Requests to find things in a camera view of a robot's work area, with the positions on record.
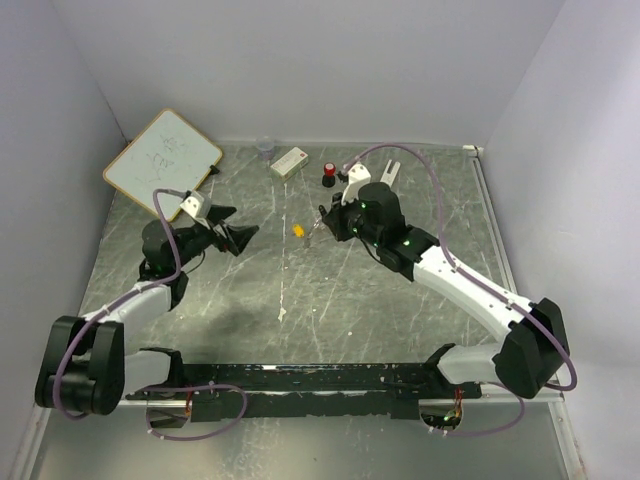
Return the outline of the metal keyring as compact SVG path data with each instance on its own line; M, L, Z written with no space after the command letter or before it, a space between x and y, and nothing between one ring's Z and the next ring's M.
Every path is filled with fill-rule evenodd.
M322 222L320 221L320 217L319 217L319 218L317 218L317 219L314 221L314 223L313 223L313 224L312 224L312 226L311 226L311 227L306 231L306 233L307 233L307 232L309 232L309 231L313 231L313 232L314 232L314 234L315 234L318 230L323 229L323 228L324 228L324 223L322 223Z

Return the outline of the yellow tag key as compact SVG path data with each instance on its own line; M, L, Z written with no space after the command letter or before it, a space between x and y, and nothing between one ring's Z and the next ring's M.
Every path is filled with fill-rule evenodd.
M294 235L298 238L304 238L306 235L305 229L300 224L294 224L292 230Z

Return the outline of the silver keys bunch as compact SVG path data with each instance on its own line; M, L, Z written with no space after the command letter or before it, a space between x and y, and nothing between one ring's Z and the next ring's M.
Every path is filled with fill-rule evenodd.
M314 232L313 231L309 231L305 234L304 238L303 238L303 247L305 249L308 249L311 247L312 244L312 240L314 238Z

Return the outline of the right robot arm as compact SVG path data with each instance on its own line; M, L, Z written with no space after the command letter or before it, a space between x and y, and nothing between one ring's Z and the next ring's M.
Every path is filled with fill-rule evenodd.
M365 185L350 202L336 193L319 212L337 241L358 239L374 248L381 265L443 295L493 337L491 344L448 345L433 354L434 367L424 374L431 395L446 397L467 382L495 382L532 399L565 364L569 349L560 307L549 298L534 302L511 292L446 255L436 237L406 223L388 185Z

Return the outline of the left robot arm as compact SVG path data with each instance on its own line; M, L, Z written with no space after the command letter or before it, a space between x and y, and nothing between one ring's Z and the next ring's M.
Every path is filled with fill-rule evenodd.
M74 418L108 415L120 399L151 389L162 398L181 395L187 385L179 351L125 351L126 337L170 312L188 285L183 266L215 247L240 255L258 232L256 225L232 226L231 206L213 205L189 227L173 229L157 219L143 229L139 278L125 294L83 317L61 316L52 325L35 385L35 402Z

